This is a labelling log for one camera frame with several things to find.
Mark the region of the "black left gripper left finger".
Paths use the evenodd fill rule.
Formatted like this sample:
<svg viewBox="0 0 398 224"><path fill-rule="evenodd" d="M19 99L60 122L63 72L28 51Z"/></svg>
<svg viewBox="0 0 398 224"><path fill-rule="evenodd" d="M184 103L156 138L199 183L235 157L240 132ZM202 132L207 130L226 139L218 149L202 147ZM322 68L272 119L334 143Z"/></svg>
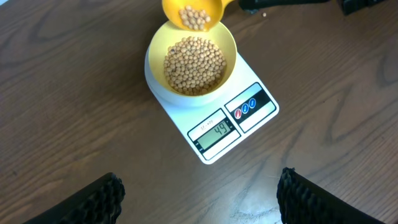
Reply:
<svg viewBox="0 0 398 224"><path fill-rule="evenodd" d="M116 224L125 188L109 172L24 224Z"/></svg>

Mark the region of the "yellow measuring scoop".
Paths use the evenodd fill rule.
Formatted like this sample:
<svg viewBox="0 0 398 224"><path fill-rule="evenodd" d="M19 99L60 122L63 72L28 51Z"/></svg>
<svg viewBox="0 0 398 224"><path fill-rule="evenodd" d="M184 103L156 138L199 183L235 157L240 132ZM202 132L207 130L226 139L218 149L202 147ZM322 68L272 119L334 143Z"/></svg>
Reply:
<svg viewBox="0 0 398 224"><path fill-rule="evenodd" d="M211 17L211 22L205 26L205 30L190 31L209 31L222 19L225 7L233 0L162 0L162 7L167 18L177 27L190 30L183 26L178 11L187 5L196 10L204 9Z"/></svg>

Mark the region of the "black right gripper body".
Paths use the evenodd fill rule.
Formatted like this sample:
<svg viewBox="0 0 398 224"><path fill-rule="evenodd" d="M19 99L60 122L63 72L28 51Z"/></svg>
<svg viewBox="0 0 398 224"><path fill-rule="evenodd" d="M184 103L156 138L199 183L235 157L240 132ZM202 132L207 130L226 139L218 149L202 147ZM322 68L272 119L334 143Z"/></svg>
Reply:
<svg viewBox="0 0 398 224"><path fill-rule="evenodd" d="M384 0L337 0L344 15L352 14L365 7L374 6Z"/></svg>

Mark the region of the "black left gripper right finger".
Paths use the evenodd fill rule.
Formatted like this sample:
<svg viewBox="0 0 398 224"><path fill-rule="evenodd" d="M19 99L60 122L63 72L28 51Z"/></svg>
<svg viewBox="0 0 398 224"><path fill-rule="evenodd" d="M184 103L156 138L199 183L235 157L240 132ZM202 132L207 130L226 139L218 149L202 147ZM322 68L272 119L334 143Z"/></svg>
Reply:
<svg viewBox="0 0 398 224"><path fill-rule="evenodd" d="M277 201L282 223L383 224L296 173L294 168L283 168Z"/></svg>

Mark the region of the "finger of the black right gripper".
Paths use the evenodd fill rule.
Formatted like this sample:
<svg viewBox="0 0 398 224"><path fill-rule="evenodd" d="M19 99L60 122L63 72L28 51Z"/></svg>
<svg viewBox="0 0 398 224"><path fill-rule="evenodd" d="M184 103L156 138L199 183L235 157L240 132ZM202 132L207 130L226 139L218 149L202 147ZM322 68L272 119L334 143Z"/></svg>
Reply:
<svg viewBox="0 0 398 224"><path fill-rule="evenodd" d="M250 14L257 13L260 9L273 6L318 4L328 0L238 0L240 8Z"/></svg>

